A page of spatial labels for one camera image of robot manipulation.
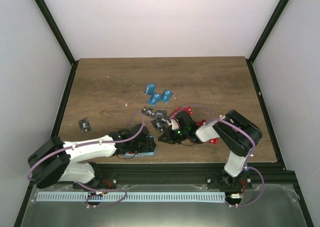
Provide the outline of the teal leather card holder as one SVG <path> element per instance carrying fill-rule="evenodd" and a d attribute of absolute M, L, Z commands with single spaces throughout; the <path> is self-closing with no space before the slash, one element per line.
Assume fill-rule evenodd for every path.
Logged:
<path fill-rule="evenodd" d="M 136 151 L 135 151 L 135 155 L 132 155 L 132 156 L 128 156 L 128 155 L 124 154 L 124 158 L 125 159 L 132 159 L 135 157 L 147 157 L 147 156 L 154 156 L 154 155 L 156 155 L 156 149 L 155 149 L 155 152 L 153 152 L 153 153 L 136 153 Z"/>

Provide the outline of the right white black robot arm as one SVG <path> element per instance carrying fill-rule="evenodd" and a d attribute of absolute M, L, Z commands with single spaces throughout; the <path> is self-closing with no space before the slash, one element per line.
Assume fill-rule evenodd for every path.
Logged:
<path fill-rule="evenodd" d="M 203 123 L 194 121 L 188 111 L 181 109 L 169 117 L 158 141 L 174 145 L 189 140 L 199 145 L 220 138 L 230 150 L 221 181 L 225 187 L 232 189 L 240 183 L 248 158 L 253 155 L 262 137 L 260 128 L 234 109 L 220 118 Z"/>

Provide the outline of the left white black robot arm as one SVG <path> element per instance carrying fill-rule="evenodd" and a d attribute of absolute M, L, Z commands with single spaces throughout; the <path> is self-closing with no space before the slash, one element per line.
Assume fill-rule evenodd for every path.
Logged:
<path fill-rule="evenodd" d="M 130 159 L 155 152 L 156 140 L 141 123 L 90 140 L 62 141 L 54 136 L 28 157 L 27 179 L 39 189 L 58 182 L 79 182 L 97 189 L 102 175 L 93 159 L 120 155 Z"/>

